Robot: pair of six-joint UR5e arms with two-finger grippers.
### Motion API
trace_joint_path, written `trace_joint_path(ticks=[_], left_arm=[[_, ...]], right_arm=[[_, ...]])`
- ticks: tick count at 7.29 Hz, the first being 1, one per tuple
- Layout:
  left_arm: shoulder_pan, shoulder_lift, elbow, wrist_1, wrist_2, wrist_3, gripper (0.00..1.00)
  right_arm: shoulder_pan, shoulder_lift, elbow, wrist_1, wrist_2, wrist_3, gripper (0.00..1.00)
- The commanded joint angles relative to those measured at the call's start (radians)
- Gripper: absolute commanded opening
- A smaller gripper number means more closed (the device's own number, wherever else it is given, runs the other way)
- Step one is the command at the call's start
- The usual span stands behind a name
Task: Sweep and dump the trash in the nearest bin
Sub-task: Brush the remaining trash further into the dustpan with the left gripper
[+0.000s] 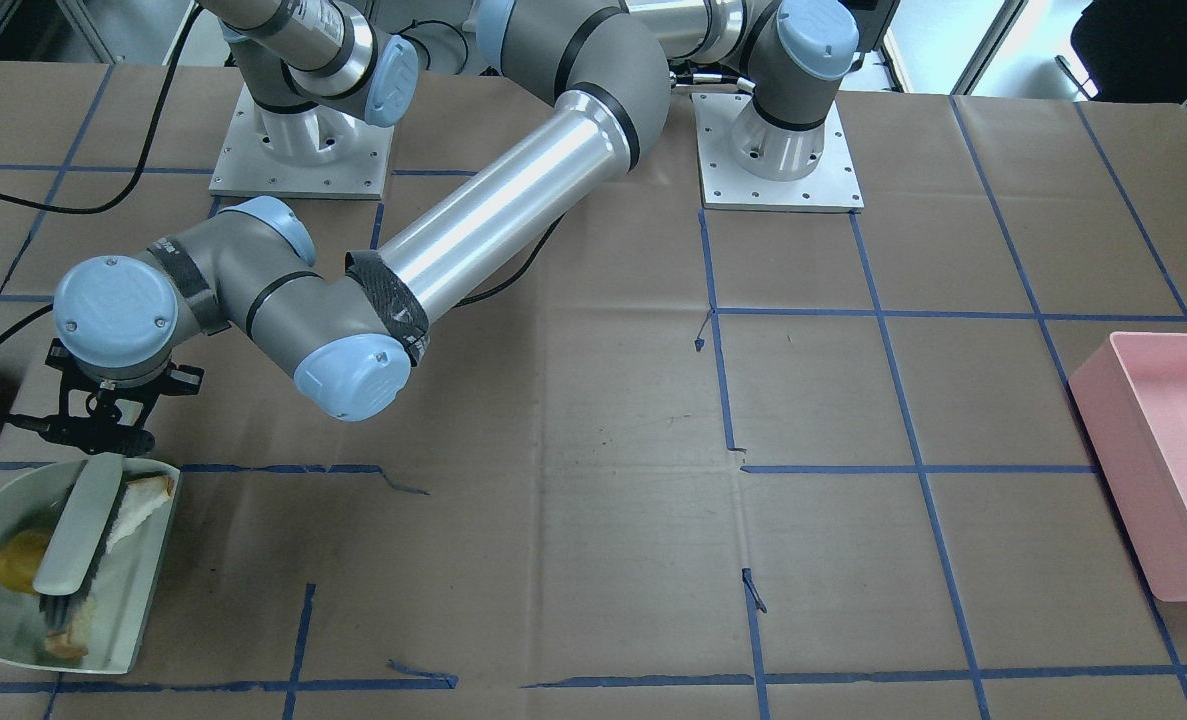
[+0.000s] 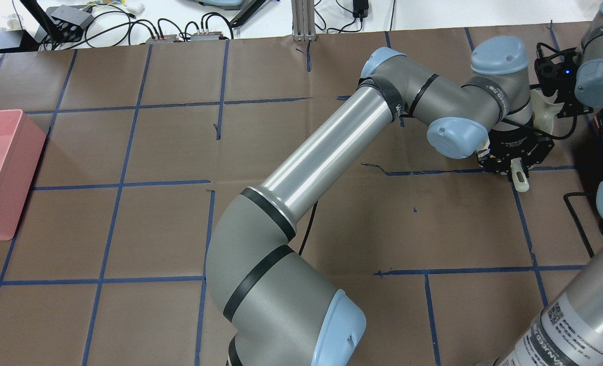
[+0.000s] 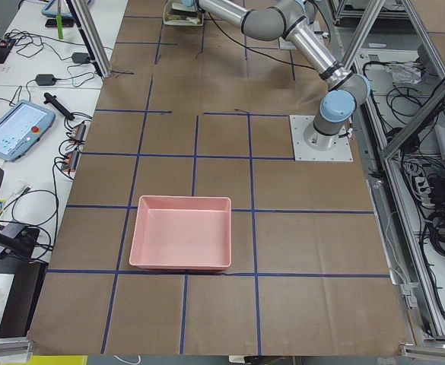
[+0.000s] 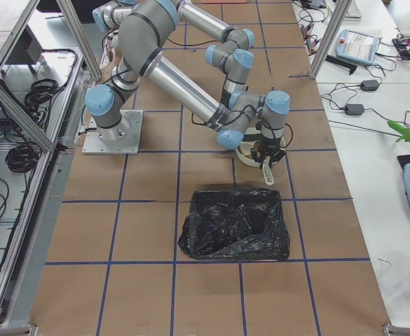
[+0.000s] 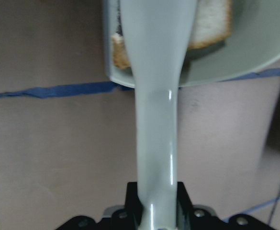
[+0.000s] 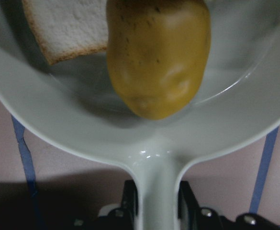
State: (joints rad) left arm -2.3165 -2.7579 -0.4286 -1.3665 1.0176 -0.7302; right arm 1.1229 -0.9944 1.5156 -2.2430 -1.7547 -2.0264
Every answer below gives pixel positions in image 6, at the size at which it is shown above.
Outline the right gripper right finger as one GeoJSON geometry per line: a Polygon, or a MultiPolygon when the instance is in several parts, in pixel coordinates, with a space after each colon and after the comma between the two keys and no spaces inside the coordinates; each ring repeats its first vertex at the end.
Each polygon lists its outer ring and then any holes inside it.
{"type": "Polygon", "coordinates": [[[198,201],[187,181],[181,181],[178,193],[178,219],[181,230],[197,230],[198,201]]]}

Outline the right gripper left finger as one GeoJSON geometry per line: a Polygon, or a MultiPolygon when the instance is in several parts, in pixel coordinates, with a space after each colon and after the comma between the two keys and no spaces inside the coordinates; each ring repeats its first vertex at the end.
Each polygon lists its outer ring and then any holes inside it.
{"type": "Polygon", "coordinates": [[[124,182],[121,208],[127,211],[132,229],[135,230],[138,216],[138,191],[134,180],[124,182]]]}

